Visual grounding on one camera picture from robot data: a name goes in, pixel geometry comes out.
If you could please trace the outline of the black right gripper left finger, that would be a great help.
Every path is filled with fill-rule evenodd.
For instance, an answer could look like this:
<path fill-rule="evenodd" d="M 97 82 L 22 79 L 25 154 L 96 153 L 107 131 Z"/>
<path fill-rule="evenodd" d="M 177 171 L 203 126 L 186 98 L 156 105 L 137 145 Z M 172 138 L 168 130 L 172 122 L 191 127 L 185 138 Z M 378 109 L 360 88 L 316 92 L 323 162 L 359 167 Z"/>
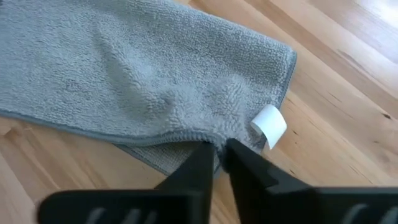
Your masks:
<path fill-rule="evenodd" d="M 201 143 L 154 189 L 67 190 L 40 202 L 38 224 L 207 224 L 214 145 Z"/>

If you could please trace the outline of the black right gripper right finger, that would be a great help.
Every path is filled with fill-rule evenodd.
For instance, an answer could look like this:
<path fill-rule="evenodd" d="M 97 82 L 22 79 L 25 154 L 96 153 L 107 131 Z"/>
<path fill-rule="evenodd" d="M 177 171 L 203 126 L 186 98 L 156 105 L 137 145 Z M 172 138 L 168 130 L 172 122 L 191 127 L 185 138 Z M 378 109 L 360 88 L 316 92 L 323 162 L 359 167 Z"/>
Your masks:
<path fill-rule="evenodd" d="M 398 187 L 314 187 L 236 139 L 225 153 L 242 224 L 398 224 Z"/>

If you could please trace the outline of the grey microfiber towel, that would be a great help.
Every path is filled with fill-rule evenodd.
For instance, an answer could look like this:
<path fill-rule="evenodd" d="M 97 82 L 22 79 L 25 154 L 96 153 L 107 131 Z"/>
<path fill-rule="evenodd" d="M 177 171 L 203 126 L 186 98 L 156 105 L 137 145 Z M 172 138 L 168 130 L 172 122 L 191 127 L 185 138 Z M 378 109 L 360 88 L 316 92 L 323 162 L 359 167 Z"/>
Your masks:
<path fill-rule="evenodd" d="M 201 142 L 261 152 L 296 52 L 172 0 L 0 0 L 0 115 L 109 141 L 165 174 Z"/>

